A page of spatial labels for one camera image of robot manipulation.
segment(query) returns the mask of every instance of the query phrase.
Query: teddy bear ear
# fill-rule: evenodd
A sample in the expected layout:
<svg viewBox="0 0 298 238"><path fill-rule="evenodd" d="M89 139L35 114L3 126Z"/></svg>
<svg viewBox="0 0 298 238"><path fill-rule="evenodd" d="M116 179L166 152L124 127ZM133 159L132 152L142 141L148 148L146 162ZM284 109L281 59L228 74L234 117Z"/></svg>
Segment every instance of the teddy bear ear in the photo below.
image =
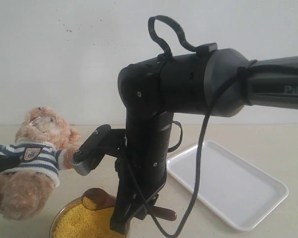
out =
<svg viewBox="0 0 298 238"><path fill-rule="evenodd" d="M70 144L74 144L80 138L81 138L81 134L79 133L79 131L76 130L75 128L71 127L70 128L70 138L69 138Z"/></svg>

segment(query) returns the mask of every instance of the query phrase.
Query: metal bowl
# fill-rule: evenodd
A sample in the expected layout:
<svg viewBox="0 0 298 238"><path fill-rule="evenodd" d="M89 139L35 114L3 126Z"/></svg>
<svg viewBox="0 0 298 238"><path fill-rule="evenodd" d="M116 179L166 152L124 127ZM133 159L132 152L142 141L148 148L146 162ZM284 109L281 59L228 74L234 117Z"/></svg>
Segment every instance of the metal bowl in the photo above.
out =
<svg viewBox="0 0 298 238"><path fill-rule="evenodd" d="M72 208L78 206L81 204L81 197L73 200L72 202L70 202L69 204L67 204L61 211L59 211L59 213L56 215L56 217L54 218L51 228L50 228L50 238L53 238L53 233L55 231L55 228L60 220L60 218L67 213L69 210L71 210ZM128 231L126 238L130 237L130 230Z"/></svg>

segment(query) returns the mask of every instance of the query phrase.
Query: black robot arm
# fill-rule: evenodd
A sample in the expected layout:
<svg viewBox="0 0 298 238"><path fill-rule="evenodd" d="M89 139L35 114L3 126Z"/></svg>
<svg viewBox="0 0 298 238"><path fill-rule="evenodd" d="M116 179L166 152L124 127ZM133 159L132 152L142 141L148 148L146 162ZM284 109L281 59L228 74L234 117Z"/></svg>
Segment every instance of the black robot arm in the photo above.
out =
<svg viewBox="0 0 298 238"><path fill-rule="evenodd" d="M173 56L154 31L156 19L172 27L181 45L192 53ZM164 54L121 70L118 89L127 109L126 128L115 134L117 143L111 145L114 152L109 153L109 146L102 143L99 147L97 142L89 149L94 152L88 156L90 162L83 163L87 156L81 151L72 160L76 171L87 175L105 154L117 157L119 186L111 229L122 234L133 217L145 218L166 183L174 113L232 117L245 105L298 109L298 57L257 61L233 49L218 50L215 43L193 47L186 42L182 28L165 16L150 18L149 33ZM98 141L92 136L86 143L93 140ZM177 237L181 229L173 236L164 235Z"/></svg>

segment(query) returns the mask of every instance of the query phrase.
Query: white plastic tray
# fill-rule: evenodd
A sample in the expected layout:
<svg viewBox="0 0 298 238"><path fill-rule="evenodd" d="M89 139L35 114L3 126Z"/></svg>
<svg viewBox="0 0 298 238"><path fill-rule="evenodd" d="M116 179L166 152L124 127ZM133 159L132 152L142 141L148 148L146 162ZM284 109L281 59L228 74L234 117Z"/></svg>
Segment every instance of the white plastic tray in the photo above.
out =
<svg viewBox="0 0 298 238"><path fill-rule="evenodd" d="M191 193L196 152L197 145L167 161L168 172ZM240 231L256 227L289 193L282 182L212 141L203 145L200 181L198 199Z"/></svg>

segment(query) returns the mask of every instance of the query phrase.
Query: beige table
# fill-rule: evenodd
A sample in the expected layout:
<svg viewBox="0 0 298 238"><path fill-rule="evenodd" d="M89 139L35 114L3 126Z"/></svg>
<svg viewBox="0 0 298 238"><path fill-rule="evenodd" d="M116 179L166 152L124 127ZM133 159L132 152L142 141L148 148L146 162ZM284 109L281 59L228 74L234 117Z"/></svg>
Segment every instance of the beige table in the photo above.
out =
<svg viewBox="0 0 298 238"><path fill-rule="evenodd" d="M96 126L78 126L84 138ZM183 150L198 139L199 126L184 126ZM0 143L12 143L15 126L0 126ZM178 130L172 133L176 143ZM211 139L241 156L255 166L284 182L290 190L288 198L266 217L253 231L238 232L227 226L201 202L197 202L180 237L182 238L298 238L298 125L210 125L207 139ZM105 157L100 166L86 177L74 170L61 172L61 185L52 194L45 209L35 218L24 221L5 221L0 216L0 238L48 238L50 224L58 211L90 187L104 188L115 194L118 184L114 172L114 158ZM177 211L181 218L191 194L168 177L157 202ZM169 232L179 224L162 221ZM132 238L163 237L150 217L145 221L133 219Z"/></svg>

